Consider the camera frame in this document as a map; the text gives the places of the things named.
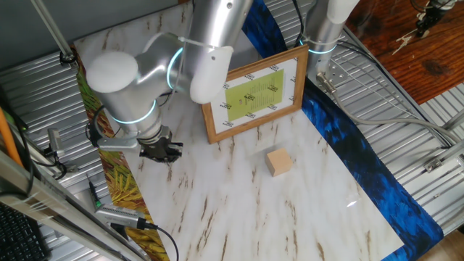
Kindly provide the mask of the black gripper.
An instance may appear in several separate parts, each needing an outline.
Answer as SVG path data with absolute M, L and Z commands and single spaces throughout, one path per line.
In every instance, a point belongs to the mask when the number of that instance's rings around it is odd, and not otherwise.
M 140 157 L 154 162 L 170 164 L 182 157 L 183 143 L 172 141 L 172 131 L 167 126 L 161 126 L 159 132 L 150 138 L 140 138 Z

